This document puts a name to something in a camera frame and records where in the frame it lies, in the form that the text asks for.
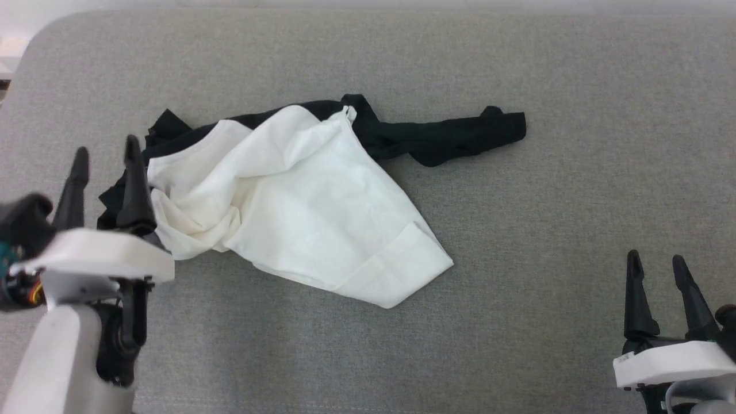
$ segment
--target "black and white garment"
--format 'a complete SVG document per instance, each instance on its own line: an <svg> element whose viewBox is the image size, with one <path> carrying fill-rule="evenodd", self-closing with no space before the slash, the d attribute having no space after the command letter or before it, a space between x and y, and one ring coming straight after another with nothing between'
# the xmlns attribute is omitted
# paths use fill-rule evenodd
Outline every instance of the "black and white garment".
<svg viewBox="0 0 736 414"><path fill-rule="evenodd" d="M523 137L523 115L502 122L493 115L500 111L489 107L475 119L445 121L456 123L453 134L443 122L384 124L370 111L364 119L372 126L362 129L366 140L358 135L360 113L352 105L334 111L334 105L292 105L188 132L173 113L164 113L144 152L164 247L175 259L233 250L268 273L384 308L452 266L421 214L372 157L409 152L423 164L440 164L442 134L466 138L446 147L443 157L451 148L457 156L482 152L479 140L471 139L479 132L459 123L484 117L496 127L521 122L515 125L520 137L508 131L496 131L497 140L486 137L495 143L485 147L497 147L500 139ZM433 131L428 135L436 146L418 144L423 128Z"/></svg>

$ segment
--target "gray mat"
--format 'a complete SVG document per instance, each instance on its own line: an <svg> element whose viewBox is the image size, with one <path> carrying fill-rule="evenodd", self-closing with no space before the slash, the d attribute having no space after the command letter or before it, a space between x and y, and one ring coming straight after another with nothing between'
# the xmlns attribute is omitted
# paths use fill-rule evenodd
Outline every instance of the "gray mat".
<svg viewBox="0 0 736 414"><path fill-rule="evenodd" d="M524 110L527 138L428 169L384 164L455 267L395 309L234 254L152 296L142 413L643 413L615 389L626 252L663 333L670 259L736 299L732 20L267 10L94 13L33 40L0 110L6 200L58 196L77 145L93 197L164 108L192 125L361 92L388 121ZM0 397L40 312L0 318Z"/></svg>

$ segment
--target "white cloth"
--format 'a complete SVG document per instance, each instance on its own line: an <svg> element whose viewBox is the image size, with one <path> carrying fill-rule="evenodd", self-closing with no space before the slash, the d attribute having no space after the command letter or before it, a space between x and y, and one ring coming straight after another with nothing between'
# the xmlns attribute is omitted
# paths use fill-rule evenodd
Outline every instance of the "white cloth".
<svg viewBox="0 0 736 414"><path fill-rule="evenodd" d="M220 121L153 158L156 234L175 259L233 250L258 269L384 308L452 266L399 186L355 137L355 110L290 106L251 130Z"/></svg>

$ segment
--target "white background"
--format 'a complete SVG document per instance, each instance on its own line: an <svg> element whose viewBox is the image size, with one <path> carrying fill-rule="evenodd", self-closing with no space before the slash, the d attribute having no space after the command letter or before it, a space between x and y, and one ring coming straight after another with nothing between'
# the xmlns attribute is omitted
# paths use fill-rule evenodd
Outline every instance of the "white background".
<svg viewBox="0 0 736 414"><path fill-rule="evenodd" d="M64 15L86 10L172 6L736 15L736 0L0 0L0 38L31 38L48 23Z"/></svg>

